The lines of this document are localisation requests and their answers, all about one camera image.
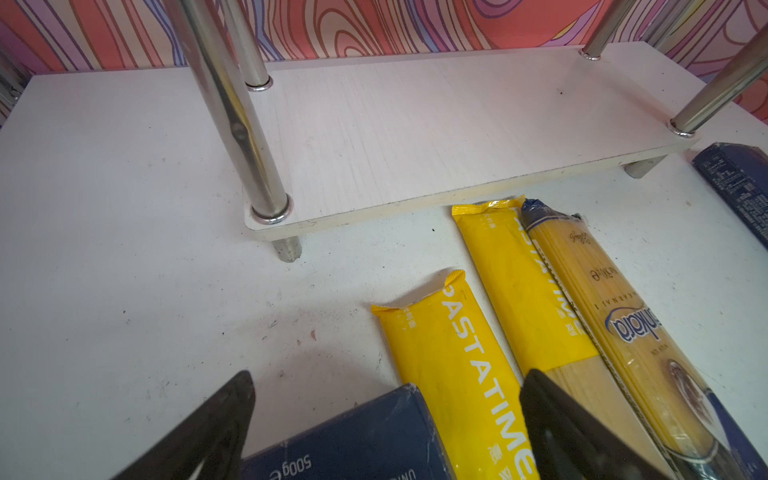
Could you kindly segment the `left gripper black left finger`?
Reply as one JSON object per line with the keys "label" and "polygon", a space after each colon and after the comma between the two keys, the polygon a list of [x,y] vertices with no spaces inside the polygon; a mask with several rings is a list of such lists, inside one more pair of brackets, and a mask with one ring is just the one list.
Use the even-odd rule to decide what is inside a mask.
{"label": "left gripper black left finger", "polygon": [[118,479],[238,479],[256,403],[251,374],[227,381]]}

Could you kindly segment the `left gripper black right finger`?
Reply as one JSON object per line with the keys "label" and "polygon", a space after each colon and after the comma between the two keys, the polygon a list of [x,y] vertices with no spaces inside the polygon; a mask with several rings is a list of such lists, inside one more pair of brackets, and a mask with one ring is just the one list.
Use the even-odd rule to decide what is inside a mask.
{"label": "left gripper black right finger", "polygon": [[660,471],[623,443],[545,373],[532,369],[520,403],[542,479],[658,479]]}

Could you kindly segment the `dark blue Barilla spaghetti box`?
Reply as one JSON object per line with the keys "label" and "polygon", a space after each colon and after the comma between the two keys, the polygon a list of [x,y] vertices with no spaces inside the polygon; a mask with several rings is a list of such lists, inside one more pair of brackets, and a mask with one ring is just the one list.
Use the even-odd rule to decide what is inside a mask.
{"label": "dark blue Barilla spaghetti box", "polygon": [[767,248],[767,154],[758,147],[718,142],[698,153],[692,165]]}

